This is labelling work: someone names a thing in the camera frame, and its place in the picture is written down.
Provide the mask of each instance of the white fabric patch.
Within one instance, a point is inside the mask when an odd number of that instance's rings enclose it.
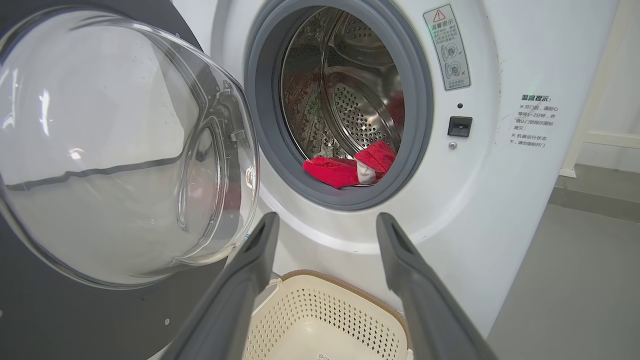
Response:
[[[356,160],[358,163],[358,181],[361,185],[369,185],[373,184],[376,180],[376,171],[372,168],[364,165],[364,163]]]

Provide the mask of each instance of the label inside basket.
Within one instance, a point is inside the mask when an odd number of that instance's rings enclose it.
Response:
[[[316,360],[331,360],[327,355],[324,355],[323,353],[319,352],[318,355],[316,355]]]

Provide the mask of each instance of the gray rubber seal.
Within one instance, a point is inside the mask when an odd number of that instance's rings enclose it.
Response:
[[[280,72],[289,42],[298,27],[322,6],[347,11],[370,26],[393,57],[403,86],[404,131],[396,160],[375,186],[340,190],[302,169],[282,114]],[[263,9],[250,37],[245,68],[250,111],[260,148],[276,173],[305,198],[338,210],[360,210],[395,195],[415,173],[427,148],[433,123],[433,91],[427,60],[413,29],[387,0],[274,0]]]

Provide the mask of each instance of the gray sticker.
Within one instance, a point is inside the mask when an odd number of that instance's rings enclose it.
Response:
[[[438,53],[444,89],[456,90],[470,86],[467,54],[451,5],[447,4],[424,13],[424,20]]]

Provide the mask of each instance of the basket rim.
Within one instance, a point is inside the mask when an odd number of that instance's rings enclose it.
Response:
[[[369,301],[370,303],[374,304],[375,306],[378,306],[380,309],[388,312],[391,316],[393,316],[399,323],[400,326],[403,328],[404,330],[404,335],[406,336],[406,348],[407,350],[411,350],[412,349],[412,343],[411,343],[411,337],[409,336],[409,328],[407,326],[406,323],[406,319],[400,315],[400,312],[398,312],[398,310],[394,309],[393,307],[389,306],[388,304],[384,303],[382,300],[376,298],[375,296],[371,295],[370,293],[367,293],[366,291],[351,285],[348,282],[342,281],[336,277],[330,276],[330,275],[326,275],[323,274],[321,272],[315,271],[315,270],[307,270],[307,269],[301,269],[301,270],[294,270],[292,272],[287,272],[286,274],[280,276],[280,279],[282,280],[282,282],[285,282],[288,279],[291,279],[292,277],[296,277],[296,276],[301,276],[301,275],[308,275],[308,276],[312,276],[312,277],[317,277],[320,280],[324,280],[326,282],[330,282],[336,286],[340,286],[341,288],[350,291],[356,295],[358,295],[359,297],[362,297],[363,299]]]

